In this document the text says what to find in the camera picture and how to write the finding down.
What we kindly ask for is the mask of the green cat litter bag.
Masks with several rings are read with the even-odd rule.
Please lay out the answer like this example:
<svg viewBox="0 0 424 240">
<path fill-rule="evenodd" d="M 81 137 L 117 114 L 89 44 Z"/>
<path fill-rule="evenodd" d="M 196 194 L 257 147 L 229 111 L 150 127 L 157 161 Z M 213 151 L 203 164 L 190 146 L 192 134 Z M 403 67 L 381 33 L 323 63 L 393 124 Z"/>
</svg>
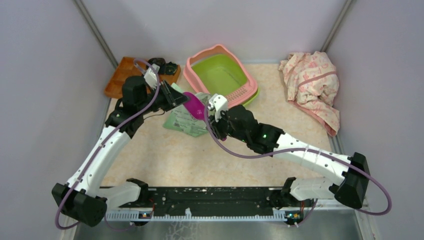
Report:
<svg viewBox="0 0 424 240">
<path fill-rule="evenodd" d="M 195 119 L 183 105 L 174 108 L 162 126 L 165 129 L 182 132 L 192 137 L 208 133 L 204 121 Z"/>
</svg>

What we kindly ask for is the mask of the purple plastic scoop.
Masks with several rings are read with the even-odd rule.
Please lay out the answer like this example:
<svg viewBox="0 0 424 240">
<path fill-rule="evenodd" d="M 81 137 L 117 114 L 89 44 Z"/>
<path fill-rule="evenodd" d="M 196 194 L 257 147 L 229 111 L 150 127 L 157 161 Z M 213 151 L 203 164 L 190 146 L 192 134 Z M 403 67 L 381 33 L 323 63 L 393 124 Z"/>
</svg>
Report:
<svg viewBox="0 0 424 240">
<path fill-rule="evenodd" d="M 213 136 L 208 120 L 215 119 L 215 116 L 214 116 L 215 112 L 208 110 L 209 101 L 206 104 L 203 104 L 194 94 L 189 92 L 184 92 L 183 94 L 189 97 L 189 101 L 184 103 L 183 106 L 189 111 L 189 113 L 195 119 L 204 121 L 204 123 L 206 124 L 206 129 L 209 131 L 211 136 Z M 228 122 L 227 112 L 222 113 L 221 114 L 222 118 L 217 122 L 222 132 L 222 138 L 219 139 L 221 141 L 225 141 L 228 136 L 229 122 Z"/>
</svg>

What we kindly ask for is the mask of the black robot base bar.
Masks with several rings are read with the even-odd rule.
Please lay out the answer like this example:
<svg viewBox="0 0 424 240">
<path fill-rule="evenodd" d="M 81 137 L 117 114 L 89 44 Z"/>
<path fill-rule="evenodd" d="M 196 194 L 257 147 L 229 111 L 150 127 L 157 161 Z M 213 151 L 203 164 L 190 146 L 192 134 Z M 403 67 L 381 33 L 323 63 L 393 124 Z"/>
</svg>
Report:
<svg viewBox="0 0 424 240">
<path fill-rule="evenodd" d="M 150 187 L 122 208 L 151 208 L 155 217 L 262 217 L 274 210 L 311 207 L 314 200 L 296 200 L 281 187 Z"/>
</svg>

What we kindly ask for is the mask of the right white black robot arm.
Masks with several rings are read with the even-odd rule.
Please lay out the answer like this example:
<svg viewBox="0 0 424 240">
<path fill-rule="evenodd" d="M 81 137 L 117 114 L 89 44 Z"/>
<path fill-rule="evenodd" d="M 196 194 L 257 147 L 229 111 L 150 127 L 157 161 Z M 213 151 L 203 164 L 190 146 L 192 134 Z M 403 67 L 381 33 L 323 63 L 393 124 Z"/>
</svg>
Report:
<svg viewBox="0 0 424 240">
<path fill-rule="evenodd" d="M 302 142 L 281 128 L 258 122 L 242 105 L 210 115 L 208 123 L 219 140 L 237 139 L 259 155 L 288 160 L 321 175 L 288 178 L 281 191 L 287 206 L 308 199 L 335 199 L 353 209 L 363 207 L 370 174 L 363 154 L 336 154 Z"/>
</svg>

